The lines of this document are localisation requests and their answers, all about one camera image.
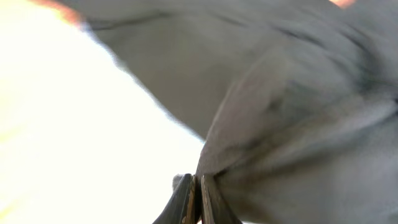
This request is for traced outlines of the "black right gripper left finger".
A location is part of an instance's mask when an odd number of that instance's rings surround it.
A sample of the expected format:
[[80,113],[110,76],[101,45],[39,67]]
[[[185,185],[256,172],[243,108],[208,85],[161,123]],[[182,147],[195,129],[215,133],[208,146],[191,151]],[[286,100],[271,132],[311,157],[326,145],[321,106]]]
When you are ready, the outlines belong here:
[[195,177],[185,174],[153,224],[194,224],[195,185]]

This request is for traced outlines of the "black t-shirt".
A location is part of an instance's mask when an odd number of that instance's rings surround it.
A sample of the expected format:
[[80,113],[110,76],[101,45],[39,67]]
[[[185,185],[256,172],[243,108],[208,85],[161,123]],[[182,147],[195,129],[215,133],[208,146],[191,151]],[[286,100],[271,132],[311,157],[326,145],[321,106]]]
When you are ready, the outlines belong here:
[[67,1],[254,223],[397,222],[397,2]]

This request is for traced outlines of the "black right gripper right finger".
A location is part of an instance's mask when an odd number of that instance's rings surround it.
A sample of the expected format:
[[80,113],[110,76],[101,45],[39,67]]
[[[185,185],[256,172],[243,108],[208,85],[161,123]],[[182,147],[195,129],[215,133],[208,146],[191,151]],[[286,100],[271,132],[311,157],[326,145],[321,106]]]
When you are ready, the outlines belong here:
[[212,175],[202,176],[200,186],[204,224],[242,224],[223,199]]

